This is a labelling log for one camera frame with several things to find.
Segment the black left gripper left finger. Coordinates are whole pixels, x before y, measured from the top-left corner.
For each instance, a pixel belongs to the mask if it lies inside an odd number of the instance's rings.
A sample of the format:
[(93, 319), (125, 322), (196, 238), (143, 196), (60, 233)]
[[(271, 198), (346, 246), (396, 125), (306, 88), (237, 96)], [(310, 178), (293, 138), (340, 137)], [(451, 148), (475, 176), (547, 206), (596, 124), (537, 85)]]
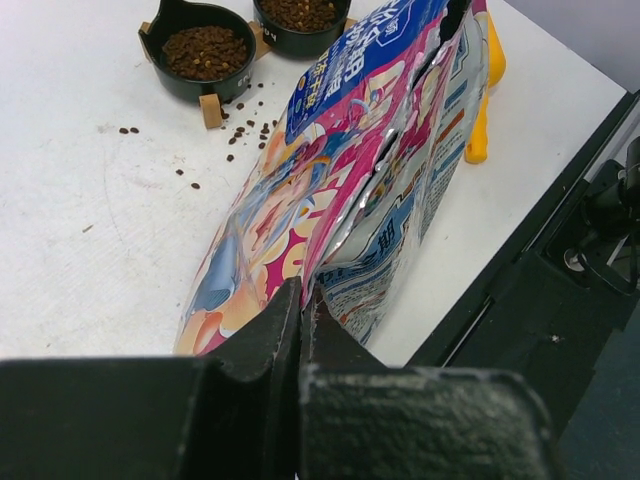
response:
[(291, 479), (300, 290), (203, 356), (7, 360), (5, 479)]

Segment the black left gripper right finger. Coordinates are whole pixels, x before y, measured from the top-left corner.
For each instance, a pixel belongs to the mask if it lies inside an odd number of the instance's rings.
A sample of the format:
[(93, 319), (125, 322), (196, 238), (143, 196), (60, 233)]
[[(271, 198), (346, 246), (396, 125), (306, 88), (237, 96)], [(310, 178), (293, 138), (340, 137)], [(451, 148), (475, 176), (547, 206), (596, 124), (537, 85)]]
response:
[(321, 295), (305, 310), (299, 370), (302, 479), (552, 479), (539, 396), (505, 371), (391, 368)]

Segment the yellow plastic scoop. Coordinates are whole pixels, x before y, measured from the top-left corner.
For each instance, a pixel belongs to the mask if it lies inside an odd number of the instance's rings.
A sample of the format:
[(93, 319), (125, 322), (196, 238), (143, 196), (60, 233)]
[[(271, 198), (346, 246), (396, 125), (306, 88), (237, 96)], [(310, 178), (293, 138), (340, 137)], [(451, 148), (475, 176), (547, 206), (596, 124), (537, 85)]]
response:
[(503, 78), (507, 61), (490, 13), (488, 20), (488, 83), (480, 109), (465, 150), (465, 160), (470, 164), (481, 164), (488, 157), (488, 105), (491, 90)]

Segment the pet food bag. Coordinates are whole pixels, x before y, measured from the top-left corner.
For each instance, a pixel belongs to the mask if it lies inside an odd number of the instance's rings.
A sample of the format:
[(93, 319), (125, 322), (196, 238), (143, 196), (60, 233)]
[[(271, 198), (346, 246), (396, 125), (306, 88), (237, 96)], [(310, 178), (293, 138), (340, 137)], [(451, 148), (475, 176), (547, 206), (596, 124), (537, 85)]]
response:
[(389, 1), (300, 77), (195, 278), (174, 350), (203, 355), (299, 278), (366, 344), (399, 293), (488, 85), (482, 1)]

